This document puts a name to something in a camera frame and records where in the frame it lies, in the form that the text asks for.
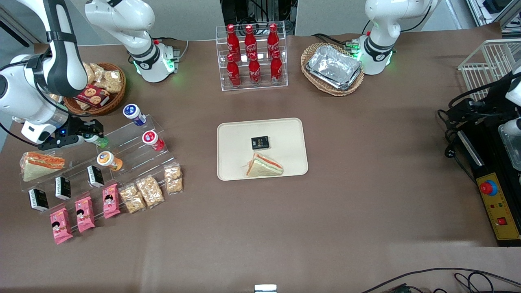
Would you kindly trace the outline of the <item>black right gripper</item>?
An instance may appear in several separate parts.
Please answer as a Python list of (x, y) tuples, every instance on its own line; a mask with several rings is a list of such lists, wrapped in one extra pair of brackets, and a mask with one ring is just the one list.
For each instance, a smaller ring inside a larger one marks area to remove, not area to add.
[(81, 145), (85, 138), (104, 137), (104, 126), (98, 120), (86, 122), (82, 119), (68, 119), (52, 135), (39, 144), (39, 150), (71, 148)]

